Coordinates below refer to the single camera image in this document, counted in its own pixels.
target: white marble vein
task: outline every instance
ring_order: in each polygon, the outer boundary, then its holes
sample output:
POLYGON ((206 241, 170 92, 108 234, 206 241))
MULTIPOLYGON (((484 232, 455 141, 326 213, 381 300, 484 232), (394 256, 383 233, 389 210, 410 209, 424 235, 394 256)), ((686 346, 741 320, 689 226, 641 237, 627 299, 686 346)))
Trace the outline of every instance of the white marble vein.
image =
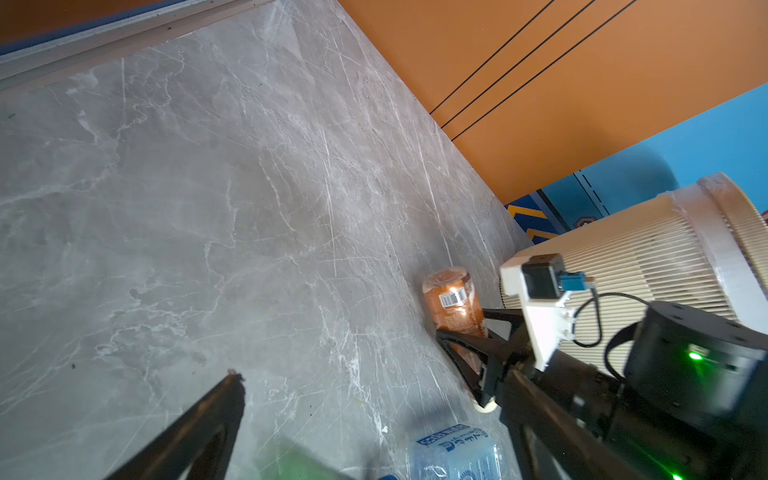
POLYGON ((528 245, 331 0, 275 2, 0 104, 0 471, 101 478, 227 371, 230 478, 353 478, 488 428, 420 284, 528 245))

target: barcode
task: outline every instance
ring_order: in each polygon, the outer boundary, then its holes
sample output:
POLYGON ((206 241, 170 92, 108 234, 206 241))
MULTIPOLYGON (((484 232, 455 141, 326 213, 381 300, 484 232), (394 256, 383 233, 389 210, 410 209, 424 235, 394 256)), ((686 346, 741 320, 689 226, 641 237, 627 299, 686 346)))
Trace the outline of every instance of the barcode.
POLYGON ((443 308, 448 308, 449 306, 461 305, 466 301, 467 301, 467 292, 466 290, 464 290, 464 287, 456 290, 455 292, 443 293, 440 296, 440 303, 442 304, 443 308))

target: black cable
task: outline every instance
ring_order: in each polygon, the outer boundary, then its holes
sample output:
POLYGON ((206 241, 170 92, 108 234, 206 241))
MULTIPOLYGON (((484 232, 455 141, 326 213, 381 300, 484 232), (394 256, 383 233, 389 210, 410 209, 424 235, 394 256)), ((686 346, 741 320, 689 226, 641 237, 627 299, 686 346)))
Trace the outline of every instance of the black cable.
MULTIPOLYGON (((602 296, 622 296, 624 298, 636 300, 636 301, 638 301, 640 303, 644 303, 645 305, 650 306, 649 302, 646 302, 645 300, 641 299, 639 296, 630 295, 629 293, 606 292, 606 293, 599 293, 598 294, 598 291, 596 289, 593 288, 593 289, 590 289, 590 290, 592 291, 592 298, 590 298, 589 300, 587 300, 586 302, 581 304, 581 306, 578 307, 578 309, 576 310, 576 313, 574 313, 574 318, 578 318, 579 313, 581 313, 581 311, 584 308, 589 306, 590 303, 594 302, 594 314, 595 314, 595 316, 598 319, 598 339, 597 339, 597 341, 595 341, 593 343, 581 343, 578 340, 574 339, 574 343, 576 345, 578 345, 578 346, 580 346, 582 348, 585 348, 585 349, 590 349, 590 348, 593 348, 595 346, 598 346, 598 344, 603 341, 603 323, 602 323, 601 318, 600 318, 600 305, 599 305, 599 302, 598 302, 598 298, 600 298, 602 296)), ((574 335, 576 334, 576 324, 575 323, 574 323, 573 327, 571 328, 571 333, 573 333, 574 335)))

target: blue wall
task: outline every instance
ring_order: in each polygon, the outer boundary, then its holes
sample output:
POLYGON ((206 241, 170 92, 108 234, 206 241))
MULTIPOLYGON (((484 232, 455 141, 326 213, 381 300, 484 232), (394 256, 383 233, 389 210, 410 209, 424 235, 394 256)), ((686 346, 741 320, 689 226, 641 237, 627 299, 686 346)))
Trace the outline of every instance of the blue wall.
MULTIPOLYGON (((666 162, 681 187, 721 171, 744 190, 758 211, 768 210, 768 84, 611 155, 583 171, 591 172, 588 175, 591 180, 595 170, 598 173, 600 170, 606 173, 613 170, 615 174, 622 165, 634 165, 638 158, 646 157, 654 159, 654 164, 666 162)), ((631 195, 635 194, 627 191, 625 203, 634 201, 631 195)))

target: gray marble surface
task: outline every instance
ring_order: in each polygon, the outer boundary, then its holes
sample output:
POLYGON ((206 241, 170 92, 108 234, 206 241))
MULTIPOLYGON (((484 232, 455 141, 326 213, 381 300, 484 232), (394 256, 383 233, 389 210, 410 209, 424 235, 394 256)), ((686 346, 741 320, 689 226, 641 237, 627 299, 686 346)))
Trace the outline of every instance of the gray marble surface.
POLYGON ((498 307, 496 269, 530 243, 335 2, 6 101, 0 157, 3 478, 101 478, 228 368, 247 389, 229 478, 287 445, 405 477, 407 445, 456 422, 511 454, 420 285, 463 265, 498 307))

